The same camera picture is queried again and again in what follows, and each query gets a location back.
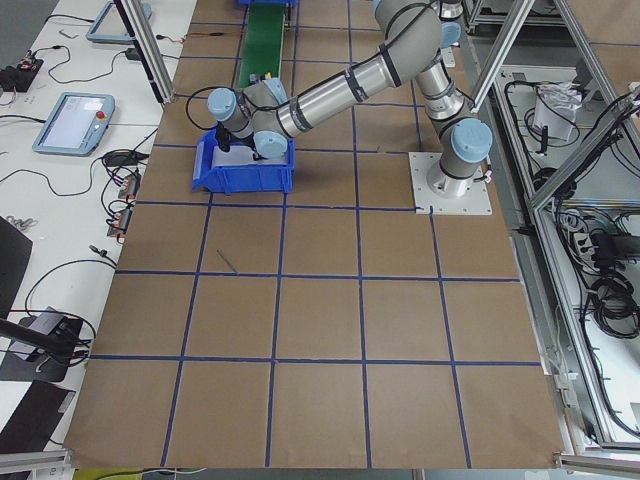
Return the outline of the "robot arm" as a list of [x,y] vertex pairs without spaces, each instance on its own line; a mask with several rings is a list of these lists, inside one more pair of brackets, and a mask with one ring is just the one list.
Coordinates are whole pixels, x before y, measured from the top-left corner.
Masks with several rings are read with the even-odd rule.
[[376,1],[383,42],[369,58],[288,98],[279,79],[264,79],[208,97],[219,151],[247,152],[252,160],[280,160],[289,142],[388,88],[415,82],[443,152],[427,173],[437,195],[461,198],[489,154],[493,134],[470,113],[468,99],[449,76],[441,51],[456,43],[461,27],[440,12],[438,1]]

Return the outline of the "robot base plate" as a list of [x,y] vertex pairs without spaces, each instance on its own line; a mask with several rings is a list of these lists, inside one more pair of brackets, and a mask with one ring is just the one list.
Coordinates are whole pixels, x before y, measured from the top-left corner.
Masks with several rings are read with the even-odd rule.
[[410,152],[409,164],[417,214],[446,216],[489,216],[492,207],[487,184],[475,182],[482,174],[477,166],[467,179],[453,179],[444,174],[440,152]]
[[452,47],[440,49],[441,59],[447,68],[454,68],[456,66],[456,60]]

